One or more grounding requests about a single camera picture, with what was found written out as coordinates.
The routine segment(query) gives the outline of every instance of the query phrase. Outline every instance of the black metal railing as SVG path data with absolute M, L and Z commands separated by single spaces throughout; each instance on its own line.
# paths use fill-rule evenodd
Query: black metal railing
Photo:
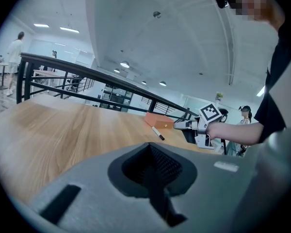
M 142 97 L 141 102 L 144 102 L 144 103 L 146 103 L 146 104 L 150 104 L 150 103 L 152 102 L 152 100 L 151 100 L 151 99 L 147 99 L 147 98 Z M 159 102 L 156 103 L 154 109 L 157 109 L 157 110 L 163 112 L 164 114 L 171 113 L 171 112 L 173 112 L 173 111 L 176 110 L 176 109 L 173 108 L 173 107 L 170 107 L 170 106 L 168 106 L 168 105 L 165 105 L 165 104 L 163 104 L 163 103 L 159 103 Z
M 152 112 L 155 114 L 165 115 L 166 113 L 171 112 L 172 110 L 180 110 L 183 111 L 186 115 L 192 115 L 197 116 L 194 112 L 190 111 L 189 109 L 185 109 L 175 103 L 172 103 L 164 98 L 161 98 L 155 94 L 152 94 L 146 90 L 143 90 L 133 84 L 130 84 L 128 82 L 125 82 L 123 80 L 117 79 L 113 76 L 98 72 L 96 70 L 92 70 L 87 67 L 83 67 L 71 62 L 58 60 L 46 56 L 41 55 L 35 55 L 35 54 L 29 54 L 29 53 L 21 53 L 21 63 L 19 65 L 19 72 L 18 72 L 18 79 L 17 79 L 17 86 L 16 86 L 16 102 L 20 103 L 23 100 L 30 99 L 31 95 L 37 94 L 43 91 L 52 91 L 56 92 L 54 96 L 61 96 L 63 98 L 63 95 L 77 97 L 84 100 L 94 101 L 94 102 L 100 102 L 103 104 L 108 104 L 112 106 L 117 106 L 121 108 L 127 108 L 131 110 L 141 111 L 141 112 Z M 65 72 L 64 76 L 61 77 L 33 77 L 34 70 L 37 70 L 40 66 L 50 67 L 54 68 L 56 70 L 61 70 Z M 77 77 L 71 77 L 68 76 L 68 73 L 75 74 Z M 41 83 L 35 82 L 35 80 L 39 79 L 61 79 L 63 80 L 63 83 L 58 86 L 49 86 Z M 67 80 L 76 80 L 77 84 L 75 88 L 71 88 L 69 90 L 65 90 L 66 86 L 73 85 L 73 84 L 66 84 Z M 108 85 L 116 86 L 120 89 L 126 90 L 128 92 L 140 95 L 146 99 L 148 99 L 149 103 L 149 109 L 141 109 L 137 107 L 132 107 L 125 104 L 120 104 L 112 101 L 107 101 L 103 99 L 94 98 L 91 96 L 87 96 L 84 94 L 78 93 L 80 89 L 88 89 L 90 88 L 94 81 L 99 81 Z M 38 87 L 41 88 L 39 91 L 31 92 L 31 87 Z M 154 112 L 153 110 L 161 109 L 163 110 L 163 113 Z M 178 116 L 171 116 L 168 115 L 168 117 L 173 117 L 177 119 L 183 119 L 183 117 Z

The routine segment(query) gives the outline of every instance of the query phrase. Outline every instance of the orange box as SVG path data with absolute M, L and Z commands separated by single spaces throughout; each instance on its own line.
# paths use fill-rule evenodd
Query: orange box
M 155 127 L 156 129 L 171 129 L 174 124 L 174 121 L 169 117 L 150 112 L 146 113 L 145 121 L 151 127 Z

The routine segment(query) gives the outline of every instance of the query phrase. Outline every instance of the woman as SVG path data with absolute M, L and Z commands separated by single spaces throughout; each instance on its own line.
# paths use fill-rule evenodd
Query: woman
M 246 105 L 242 108 L 240 107 L 242 112 L 243 120 L 240 121 L 237 125 L 245 125 L 251 123 L 252 113 L 250 106 Z M 235 142 L 229 142 L 226 147 L 226 154 L 231 156 L 243 156 L 248 146 L 237 144 Z

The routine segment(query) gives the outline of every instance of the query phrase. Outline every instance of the white ceiling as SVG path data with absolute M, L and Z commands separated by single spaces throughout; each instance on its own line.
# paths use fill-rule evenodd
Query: white ceiling
M 20 0 L 12 14 L 37 34 L 52 34 L 90 43 L 85 0 Z M 38 28 L 34 23 L 47 24 L 49 28 Z M 59 27 L 80 33 L 63 31 Z
M 91 44 L 102 69 L 132 72 L 149 87 L 166 81 L 170 90 L 204 99 L 220 91 L 259 102 L 277 42 L 269 25 L 243 20 L 214 0 L 21 0 L 13 15 L 37 34 Z M 121 68 L 123 60 L 130 69 Z

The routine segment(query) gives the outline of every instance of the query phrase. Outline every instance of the black shirt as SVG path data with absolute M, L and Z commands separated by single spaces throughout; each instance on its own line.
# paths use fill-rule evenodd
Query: black shirt
M 264 125 L 259 142 L 263 142 L 273 132 L 283 130 L 286 125 L 275 102 L 269 94 L 270 89 L 283 74 L 291 61 L 291 27 L 285 22 L 278 31 L 279 41 L 275 48 L 270 72 L 267 70 L 263 101 L 255 115 L 255 119 Z

